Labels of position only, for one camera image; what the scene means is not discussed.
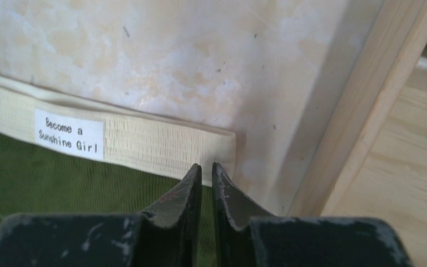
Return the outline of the dark green underwear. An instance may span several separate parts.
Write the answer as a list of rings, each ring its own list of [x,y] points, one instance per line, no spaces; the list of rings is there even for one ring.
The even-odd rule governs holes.
[[[0,223],[14,214],[128,214],[202,169],[194,266],[214,266],[211,170],[232,170],[234,133],[89,101],[0,76]]]

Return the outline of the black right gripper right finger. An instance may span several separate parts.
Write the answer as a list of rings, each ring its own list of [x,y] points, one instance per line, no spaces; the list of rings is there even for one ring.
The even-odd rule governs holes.
[[[375,217],[279,217],[212,166],[218,266],[412,266],[395,230]]]

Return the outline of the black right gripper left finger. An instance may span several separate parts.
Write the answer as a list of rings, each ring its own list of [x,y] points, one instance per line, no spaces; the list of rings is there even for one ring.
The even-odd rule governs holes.
[[[128,214],[14,214],[0,223],[0,266],[194,266],[202,169]]]

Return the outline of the wooden compartment tray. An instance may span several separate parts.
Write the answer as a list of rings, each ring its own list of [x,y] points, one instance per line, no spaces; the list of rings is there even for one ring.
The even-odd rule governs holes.
[[[386,1],[289,209],[372,216],[427,266],[427,1]]]

